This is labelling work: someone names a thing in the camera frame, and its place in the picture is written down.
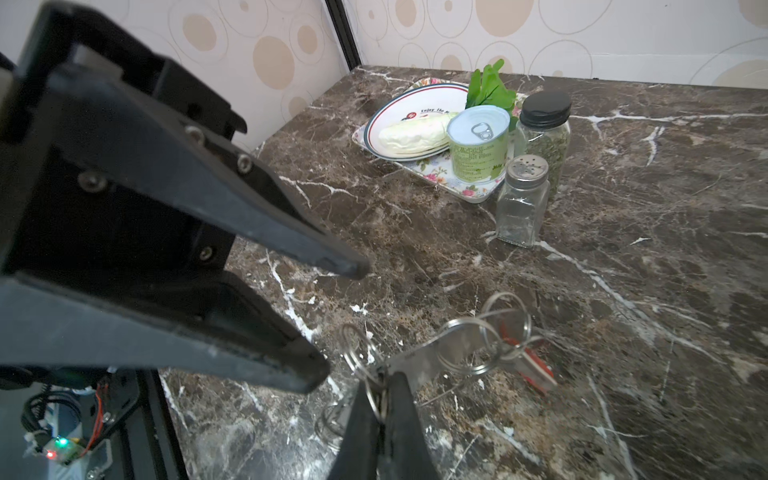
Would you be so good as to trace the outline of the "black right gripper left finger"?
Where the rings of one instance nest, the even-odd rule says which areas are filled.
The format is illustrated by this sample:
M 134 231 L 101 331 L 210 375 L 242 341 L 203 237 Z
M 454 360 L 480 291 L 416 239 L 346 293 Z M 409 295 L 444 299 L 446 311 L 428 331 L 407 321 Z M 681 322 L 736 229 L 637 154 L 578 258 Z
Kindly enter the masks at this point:
M 377 478 L 378 441 L 381 423 L 376 398 L 369 384 L 360 381 L 352 403 L 340 450 L 328 480 Z

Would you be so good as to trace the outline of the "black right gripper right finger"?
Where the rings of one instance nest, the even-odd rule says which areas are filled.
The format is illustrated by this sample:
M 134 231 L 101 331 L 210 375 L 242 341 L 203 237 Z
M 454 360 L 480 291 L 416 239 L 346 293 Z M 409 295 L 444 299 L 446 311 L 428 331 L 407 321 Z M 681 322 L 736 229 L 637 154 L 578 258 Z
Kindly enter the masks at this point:
M 438 480 L 407 376 L 393 373 L 385 394 L 381 478 Z

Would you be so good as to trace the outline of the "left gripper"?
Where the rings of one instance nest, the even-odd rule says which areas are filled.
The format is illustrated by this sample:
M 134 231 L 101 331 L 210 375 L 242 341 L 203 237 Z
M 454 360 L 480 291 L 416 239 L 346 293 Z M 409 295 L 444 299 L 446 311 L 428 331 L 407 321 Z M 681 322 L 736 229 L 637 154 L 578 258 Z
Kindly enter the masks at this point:
M 243 237 L 339 276 L 369 261 L 308 218 L 245 121 L 98 11 L 44 4 L 1 106 L 1 363 L 175 368 L 307 394 L 323 354 L 225 270 Z

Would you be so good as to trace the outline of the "red tagged key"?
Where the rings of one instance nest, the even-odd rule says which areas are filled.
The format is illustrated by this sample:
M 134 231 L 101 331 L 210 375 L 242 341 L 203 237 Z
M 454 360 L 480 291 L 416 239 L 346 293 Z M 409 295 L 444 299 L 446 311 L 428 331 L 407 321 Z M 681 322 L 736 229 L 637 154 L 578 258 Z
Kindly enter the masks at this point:
M 558 387 L 553 371 L 531 349 L 517 350 L 519 342 L 514 338 L 506 337 L 505 342 L 513 347 L 513 353 L 499 361 L 501 370 L 519 374 L 542 394 Z

